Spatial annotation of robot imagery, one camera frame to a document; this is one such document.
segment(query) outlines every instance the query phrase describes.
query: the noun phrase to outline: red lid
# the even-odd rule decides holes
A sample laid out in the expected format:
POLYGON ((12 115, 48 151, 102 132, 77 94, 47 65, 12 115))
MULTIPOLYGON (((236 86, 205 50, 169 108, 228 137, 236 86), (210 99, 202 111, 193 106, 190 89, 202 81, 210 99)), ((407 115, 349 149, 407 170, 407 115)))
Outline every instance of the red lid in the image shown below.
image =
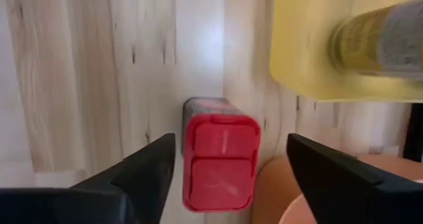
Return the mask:
POLYGON ((233 211, 252 202, 260 128, 245 115, 201 114, 186 128, 185 205, 233 211))

